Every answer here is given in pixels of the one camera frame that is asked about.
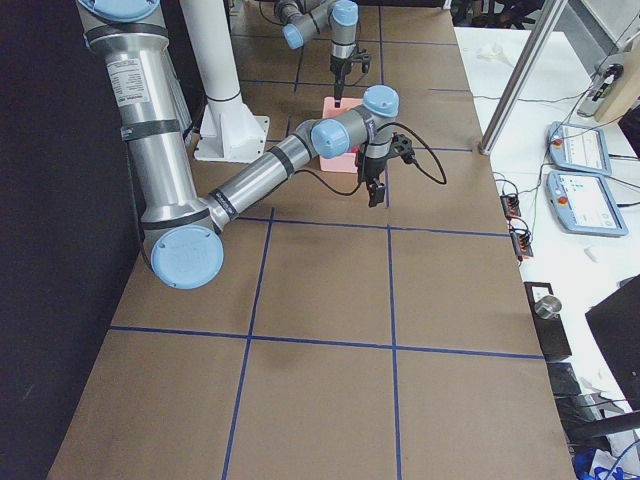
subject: black curtain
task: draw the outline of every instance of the black curtain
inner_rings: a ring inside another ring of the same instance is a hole
[[[192,109],[201,84],[163,2]],[[119,114],[75,3],[0,7],[0,478],[44,479],[137,255]]]

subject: metal cylinder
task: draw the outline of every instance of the metal cylinder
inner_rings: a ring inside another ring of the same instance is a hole
[[[542,53],[544,46],[553,32],[560,14],[568,0],[546,0],[542,9],[540,20],[536,22],[536,27],[529,36],[522,54],[516,63],[513,73],[507,82],[502,97],[498,102],[496,110],[489,121],[482,141],[479,145],[480,153],[489,155],[495,146],[500,133],[515,107],[516,101],[529,77],[538,57]]]
[[[251,205],[291,178],[315,156],[311,141],[290,135],[207,197],[211,218],[219,230]]]
[[[346,24],[336,19],[338,8],[352,9],[349,12],[350,21]],[[351,1],[335,2],[331,11],[329,25],[331,26],[331,55],[337,58],[349,58],[356,48],[356,31],[358,22],[358,5]]]
[[[168,44],[168,39],[161,35],[127,32],[90,42],[91,49],[104,57],[107,64],[124,128],[177,120],[165,76],[163,56]],[[122,83],[133,82],[140,84],[140,101],[118,94],[127,88]],[[177,130],[128,142],[147,204],[142,215],[145,224],[175,220],[206,208],[197,197],[179,126]]]

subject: white table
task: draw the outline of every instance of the white table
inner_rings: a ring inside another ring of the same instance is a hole
[[[456,28],[465,70],[475,97],[482,130],[486,129],[511,75],[529,32],[517,30]],[[531,74],[521,99],[556,100],[584,92],[590,78],[563,33],[554,32]],[[491,154],[496,172],[513,181],[520,190],[535,187],[546,151],[545,133],[553,121],[563,121],[576,99],[557,103],[519,101]],[[573,123],[596,125],[577,115]],[[635,155],[617,124],[604,127],[610,153]],[[640,162],[613,160],[613,176],[640,183]],[[534,227],[534,257],[523,262],[523,281],[551,283],[563,303],[562,320],[571,345],[570,359],[585,393],[606,392],[608,398],[624,398],[602,357],[586,322],[585,312],[617,288],[617,282],[640,273],[640,206],[623,209],[629,234],[605,238],[569,234],[562,230],[544,189],[546,174],[537,199],[523,194],[523,218]],[[640,190],[608,181],[617,203],[640,201]],[[512,187],[505,185],[505,191]],[[590,249],[594,261],[585,249]],[[619,403],[629,411],[629,406]]]

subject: table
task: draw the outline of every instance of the table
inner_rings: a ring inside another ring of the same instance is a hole
[[[271,146],[321,115],[330,42],[290,52],[245,5],[234,52]],[[390,162],[388,208],[368,209],[297,175],[225,228],[210,284],[138,262],[51,480],[571,478],[450,13],[361,13],[367,84],[399,92],[449,184]],[[201,194],[242,168],[192,167]]]
[[[456,28],[465,71],[484,131],[497,100],[517,62],[529,32]],[[590,78],[561,32],[554,32],[529,78],[521,99],[558,100],[576,97],[589,86]],[[546,151],[545,132],[553,121],[562,121],[577,98],[556,103],[519,101],[491,153],[494,171],[512,180],[520,190],[536,186]],[[571,121],[594,126],[592,119],[575,115]],[[604,127],[612,154],[634,152],[617,124]],[[613,176],[640,183],[640,162],[612,160]],[[611,375],[585,319],[585,312],[617,288],[617,282],[640,273],[640,208],[622,210],[629,227],[623,238],[572,235],[560,227],[543,187],[538,195],[521,197],[523,218],[534,229],[532,259],[520,268],[523,281],[549,282],[563,303],[561,313],[573,355],[571,364],[584,392],[605,392],[608,398],[624,398]],[[608,180],[617,203],[640,200],[637,189]],[[626,411],[629,406],[623,405]]]

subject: label sticker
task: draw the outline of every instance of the label sticker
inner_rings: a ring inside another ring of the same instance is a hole
[[[149,101],[149,91],[140,59],[111,62],[107,64],[107,70],[118,107]]]

